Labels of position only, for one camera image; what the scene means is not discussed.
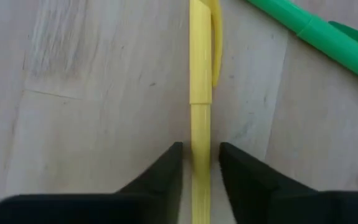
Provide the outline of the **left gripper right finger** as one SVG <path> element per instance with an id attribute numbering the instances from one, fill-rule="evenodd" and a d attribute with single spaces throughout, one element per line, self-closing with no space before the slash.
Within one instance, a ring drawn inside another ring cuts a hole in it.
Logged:
<path id="1" fill-rule="evenodd" d="M 237 224 L 358 224 L 358 191 L 318 191 L 234 145 L 219 163 Z"/>

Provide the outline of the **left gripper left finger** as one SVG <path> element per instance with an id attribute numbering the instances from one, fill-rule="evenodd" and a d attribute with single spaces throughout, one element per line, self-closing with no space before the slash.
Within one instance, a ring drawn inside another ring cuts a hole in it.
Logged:
<path id="1" fill-rule="evenodd" d="M 0 200 L 0 224 L 176 224 L 183 144 L 175 142 L 114 193 L 27 194 Z"/>

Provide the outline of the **yellow slim pen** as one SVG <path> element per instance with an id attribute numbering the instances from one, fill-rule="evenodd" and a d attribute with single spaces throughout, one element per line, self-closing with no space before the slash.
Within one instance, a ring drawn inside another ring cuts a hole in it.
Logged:
<path id="1" fill-rule="evenodd" d="M 192 224 L 210 224 L 210 122 L 223 49 L 219 0 L 189 0 Z"/>

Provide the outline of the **green slim pen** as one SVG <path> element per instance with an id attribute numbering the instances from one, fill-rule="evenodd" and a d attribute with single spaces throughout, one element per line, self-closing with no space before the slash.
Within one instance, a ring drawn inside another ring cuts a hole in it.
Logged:
<path id="1" fill-rule="evenodd" d="M 325 21 L 289 0 L 247 0 L 296 36 L 358 75 L 358 30 Z"/>

